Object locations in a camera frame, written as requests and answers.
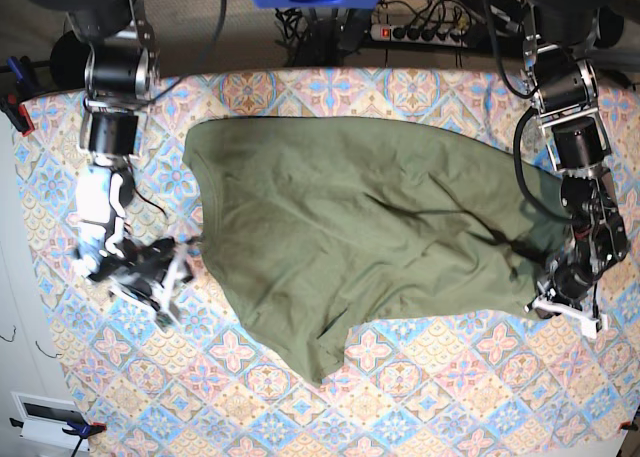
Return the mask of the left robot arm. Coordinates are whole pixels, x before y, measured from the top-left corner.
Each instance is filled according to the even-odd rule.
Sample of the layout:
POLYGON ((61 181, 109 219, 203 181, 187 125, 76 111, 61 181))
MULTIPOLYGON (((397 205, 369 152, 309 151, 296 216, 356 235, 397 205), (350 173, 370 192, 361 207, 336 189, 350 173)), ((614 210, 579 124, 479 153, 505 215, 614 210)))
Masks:
POLYGON ((547 261, 536 296, 525 307, 542 319, 563 314, 603 324, 599 308, 586 314, 582 302, 596 295, 598 281, 630 250, 613 176, 604 163, 612 149, 599 112, 596 73, 587 55, 599 30, 599 12, 612 1, 524 0, 526 89, 513 93, 531 106, 514 133, 516 180, 536 210, 571 230, 565 248, 547 261), (562 176, 561 214, 539 201, 526 185, 521 140, 530 120, 552 140, 547 151, 562 176))

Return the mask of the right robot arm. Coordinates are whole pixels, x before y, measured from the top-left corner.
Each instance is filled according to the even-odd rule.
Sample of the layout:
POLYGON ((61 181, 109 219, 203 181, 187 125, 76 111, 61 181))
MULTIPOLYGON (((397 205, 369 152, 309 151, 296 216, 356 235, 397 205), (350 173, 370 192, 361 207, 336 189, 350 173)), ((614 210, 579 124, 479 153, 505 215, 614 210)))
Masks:
POLYGON ((110 284, 115 297, 152 313, 167 327, 180 319, 171 299, 188 283, 187 243, 164 237, 144 245, 126 228, 136 192, 131 159, 145 107, 158 79, 158 50, 144 0, 29 0, 66 13, 88 45, 79 146, 91 161, 75 191, 78 242, 74 266, 85 279, 110 284))

